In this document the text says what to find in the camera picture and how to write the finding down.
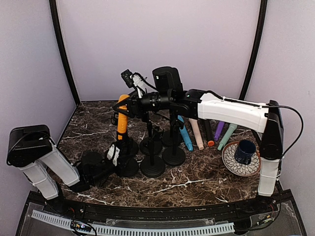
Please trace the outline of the orange toy microphone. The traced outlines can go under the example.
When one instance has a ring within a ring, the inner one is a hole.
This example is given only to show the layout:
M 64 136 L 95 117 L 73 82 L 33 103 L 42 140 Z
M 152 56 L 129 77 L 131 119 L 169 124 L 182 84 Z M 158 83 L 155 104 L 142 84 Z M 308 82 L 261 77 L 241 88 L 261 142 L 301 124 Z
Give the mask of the orange toy microphone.
M 123 140 L 127 133 L 128 117 L 126 115 L 118 115 L 117 139 Z

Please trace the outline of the stand holding green microphone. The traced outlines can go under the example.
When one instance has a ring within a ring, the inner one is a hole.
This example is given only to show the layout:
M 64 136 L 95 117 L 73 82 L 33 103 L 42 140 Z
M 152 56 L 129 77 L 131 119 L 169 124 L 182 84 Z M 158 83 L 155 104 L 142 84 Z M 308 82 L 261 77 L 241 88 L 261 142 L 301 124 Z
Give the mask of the stand holding green microphone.
M 117 127 L 118 126 L 118 116 L 115 117 L 113 114 L 111 116 L 111 123 Z M 139 147 L 138 147 L 137 142 L 135 142 L 131 137 L 129 137 L 128 132 L 124 136 L 124 139 L 120 140 L 120 141 L 117 139 L 117 134 L 116 134 L 115 144 L 120 149 L 120 154 L 135 156 L 139 151 Z

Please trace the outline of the stand holding cream microphone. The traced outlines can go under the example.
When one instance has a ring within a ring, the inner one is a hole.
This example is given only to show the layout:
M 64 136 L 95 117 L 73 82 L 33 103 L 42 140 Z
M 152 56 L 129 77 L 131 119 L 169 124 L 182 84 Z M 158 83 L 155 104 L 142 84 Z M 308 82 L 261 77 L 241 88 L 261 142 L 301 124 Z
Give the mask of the stand holding cream microphone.
M 147 124 L 148 137 L 151 137 L 154 126 L 149 118 L 149 114 L 146 114 L 146 117 L 142 118 L 142 120 Z M 156 178 L 164 173 L 165 163 L 158 155 L 153 155 L 153 150 L 151 150 L 150 155 L 146 155 L 140 163 L 140 170 L 144 176 Z

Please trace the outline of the stand holding purple microphone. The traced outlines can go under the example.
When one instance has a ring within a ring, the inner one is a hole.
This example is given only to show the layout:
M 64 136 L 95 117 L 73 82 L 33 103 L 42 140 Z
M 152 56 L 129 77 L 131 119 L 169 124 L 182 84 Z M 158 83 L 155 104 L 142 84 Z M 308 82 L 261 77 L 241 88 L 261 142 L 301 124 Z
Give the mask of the stand holding purple microphone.
M 151 150 L 153 150 L 153 155 L 158 155 L 162 151 L 162 135 L 163 129 L 159 126 L 154 126 L 152 129 L 152 136 L 144 138 L 140 142 L 140 151 L 145 155 L 150 155 Z

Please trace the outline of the black microphone stand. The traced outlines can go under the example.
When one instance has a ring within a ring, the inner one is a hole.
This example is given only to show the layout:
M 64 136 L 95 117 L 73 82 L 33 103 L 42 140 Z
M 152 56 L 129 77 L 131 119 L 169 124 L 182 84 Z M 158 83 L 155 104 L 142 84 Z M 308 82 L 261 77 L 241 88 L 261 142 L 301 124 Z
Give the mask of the black microphone stand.
M 174 144 L 171 147 L 165 147 L 165 150 L 162 153 L 162 159 L 165 164 L 169 166 L 180 166 L 184 163 L 186 159 L 186 154 L 182 148 Z

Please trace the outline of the light blue toy microphone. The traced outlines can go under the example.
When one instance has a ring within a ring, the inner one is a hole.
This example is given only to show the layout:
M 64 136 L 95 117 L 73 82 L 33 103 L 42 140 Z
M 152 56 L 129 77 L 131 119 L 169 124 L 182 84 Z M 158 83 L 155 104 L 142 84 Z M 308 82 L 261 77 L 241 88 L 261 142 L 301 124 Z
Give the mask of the light blue toy microphone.
M 189 151 L 193 151 L 193 145 L 192 145 L 189 133 L 188 133 L 185 125 L 183 125 L 183 128 L 180 128 L 180 132 L 181 132 L 182 138 L 184 140 L 184 143 L 185 143 L 187 149 Z

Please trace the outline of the cream white toy microphone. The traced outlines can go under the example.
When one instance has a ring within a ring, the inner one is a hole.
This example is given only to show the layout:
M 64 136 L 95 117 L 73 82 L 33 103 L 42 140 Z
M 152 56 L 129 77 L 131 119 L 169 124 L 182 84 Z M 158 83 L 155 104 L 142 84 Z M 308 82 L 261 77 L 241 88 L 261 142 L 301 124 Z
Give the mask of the cream white toy microphone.
M 195 136 L 197 147 L 199 150 L 203 150 L 204 145 L 203 145 L 203 140 L 202 140 L 201 133 L 199 130 L 198 122 L 197 120 L 192 119 L 192 118 L 189 118 L 189 122 L 191 124 L 192 130 Z

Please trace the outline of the purple toy microphone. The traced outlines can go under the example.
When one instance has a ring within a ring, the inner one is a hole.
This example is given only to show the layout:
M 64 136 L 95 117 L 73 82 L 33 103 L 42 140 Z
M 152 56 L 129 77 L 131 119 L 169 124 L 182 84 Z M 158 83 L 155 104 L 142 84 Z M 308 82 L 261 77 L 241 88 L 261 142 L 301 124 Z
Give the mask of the purple toy microphone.
M 223 130 L 223 127 L 224 127 L 224 124 L 225 124 L 225 122 L 223 122 L 223 121 L 219 121 L 218 122 L 216 131 L 215 131 L 215 134 L 214 134 L 214 140 L 215 141 L 219 140 L 219 138 L 221 136 L 221 133 L 222 133 L 222 130 Z

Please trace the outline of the mint green toy microphone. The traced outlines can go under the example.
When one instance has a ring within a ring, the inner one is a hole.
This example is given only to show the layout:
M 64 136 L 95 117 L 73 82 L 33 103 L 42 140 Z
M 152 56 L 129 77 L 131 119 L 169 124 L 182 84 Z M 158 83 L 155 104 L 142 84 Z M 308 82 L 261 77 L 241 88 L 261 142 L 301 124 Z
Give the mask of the mint green toy microphone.
M 227 131 L 225 132 L 224 136 L 222 137 L 219 146 L 217 148 L 217 150 L 221 151 L 225 145 L 227 144 L 228 140 L 230 139 L 231 135 L 234 133 L 234 131 L 236 130 L 236 128 L 238 127 L 238 125 L 236 124 L 230 124 Z

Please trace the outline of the stand holding orange microphone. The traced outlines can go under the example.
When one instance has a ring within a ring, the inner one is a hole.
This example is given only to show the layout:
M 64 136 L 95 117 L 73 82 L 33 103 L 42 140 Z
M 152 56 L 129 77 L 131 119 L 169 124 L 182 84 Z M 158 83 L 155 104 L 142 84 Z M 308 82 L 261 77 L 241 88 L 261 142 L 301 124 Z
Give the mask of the stand holding orange microphone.
M 118 139 L 115 142 L 116 150 L 118 150 L 117 165 L 115 173 L 119 177 L 132 177 L 138 173 L 139 166 L 135 160 L 135 156 L 139 152 L 139 146 L 133 138 L 129 137 L 128 133 L 118 134 Z

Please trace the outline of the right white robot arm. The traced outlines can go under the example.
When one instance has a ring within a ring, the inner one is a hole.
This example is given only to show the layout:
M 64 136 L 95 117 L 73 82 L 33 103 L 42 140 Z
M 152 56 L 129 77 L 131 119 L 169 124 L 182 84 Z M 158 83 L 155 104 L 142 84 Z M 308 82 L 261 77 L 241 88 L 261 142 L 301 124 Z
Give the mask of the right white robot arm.
M 154 92 L 127 97 L 113 106 L 113 110 L 129 118 L 141 118 L 149 111 L 171 110 L 186 118 L 224 121 L 261 133 L 259 196 L 252 201 L 251 209 L 262 213 L 268 208 L 280 175 L 280 162 L 286 154 L 282 106 L 274 100 L 254 103 L 222 97 L 211 90 L 184 90 L 175 67 L 156 68 L 153 78 Z

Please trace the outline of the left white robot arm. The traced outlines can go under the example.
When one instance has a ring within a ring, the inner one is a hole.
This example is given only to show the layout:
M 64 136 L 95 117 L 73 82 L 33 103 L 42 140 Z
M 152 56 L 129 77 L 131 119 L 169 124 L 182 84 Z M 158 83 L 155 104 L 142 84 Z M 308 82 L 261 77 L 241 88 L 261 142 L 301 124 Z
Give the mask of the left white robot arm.
M 17 127 L 10 131 L 7 165 L 18 168 L 42 196 L 50 200 L 50 206 L 58 214 L 69 211 L 69 202 L 64 200 L 62 190 L 50 177 L 47 169 L 56 174 L 73 192 L 84 192 L 116 173 L 122 177 L 134 175 L 137 169 L 134 156 L 128 146 L 118 142 L 101 155 L 87 152 L 72 164 L 57 148 L 47 125 Z

